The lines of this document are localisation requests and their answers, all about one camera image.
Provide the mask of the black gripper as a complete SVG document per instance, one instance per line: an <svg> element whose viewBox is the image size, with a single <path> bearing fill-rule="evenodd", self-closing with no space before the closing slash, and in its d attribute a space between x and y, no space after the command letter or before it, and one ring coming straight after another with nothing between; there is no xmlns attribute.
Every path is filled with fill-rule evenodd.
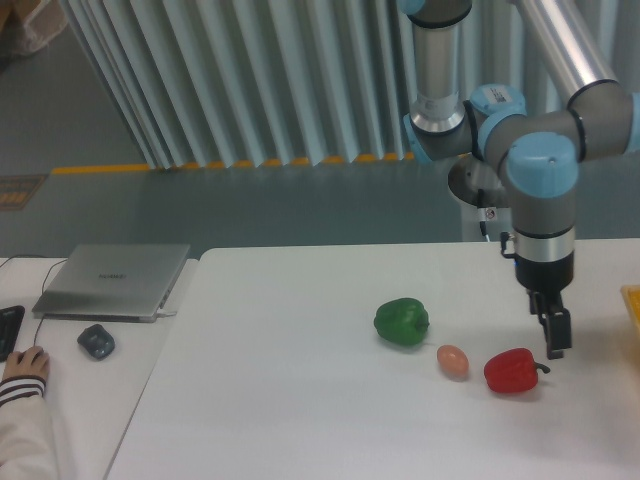
<svg viewBox="0 0 640 480"><path fill-rule="evenodd" d="M574 278L574 253L553 262L536 262L519 255L515 256L517 281L526 289L531 315L544 315L547 358L561 359L572 347L571 314L564 307L562 296L555 295L546 300L542 293L560 292Z"/></svg>

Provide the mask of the white striped sleeve forearm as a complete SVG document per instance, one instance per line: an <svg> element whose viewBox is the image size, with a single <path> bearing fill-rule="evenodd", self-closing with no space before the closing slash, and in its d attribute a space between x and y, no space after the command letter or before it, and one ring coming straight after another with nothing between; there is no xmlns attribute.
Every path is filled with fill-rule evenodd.
<svg viewBox="0 0 640 480"><path fill-rule="evenodd" d="M46 381L17 376L1 382L1 478L59 479Z"/></svg>

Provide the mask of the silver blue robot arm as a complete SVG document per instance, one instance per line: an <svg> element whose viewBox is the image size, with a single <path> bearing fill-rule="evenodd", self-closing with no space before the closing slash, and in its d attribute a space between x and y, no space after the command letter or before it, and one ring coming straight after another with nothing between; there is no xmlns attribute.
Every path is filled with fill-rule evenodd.
<svg viewBox="0 0 640 480"><path fill-rule="evenodd" d="M412 25L417 96L406 119L414 155L428 161L469 153L506 193L512 228L501 253L526 289L549 359L572 345L561 293L574 274L576 185L585 160L639 148L639 97L620 86L571 1L519 1L564 108L531 116L506 85L460 94L459 39L468 1L402 1Z"/></svg>

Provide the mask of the person's hand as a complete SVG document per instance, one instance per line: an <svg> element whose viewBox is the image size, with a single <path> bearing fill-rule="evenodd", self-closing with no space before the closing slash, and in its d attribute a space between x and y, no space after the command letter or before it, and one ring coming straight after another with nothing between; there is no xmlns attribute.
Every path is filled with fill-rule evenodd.
<svg viewBox="0 0 640 480"><path fill-rule="evenodd" d="M1 380L1 399L43 396L49 373L50 357L41 346L10 353Z"/></svg>

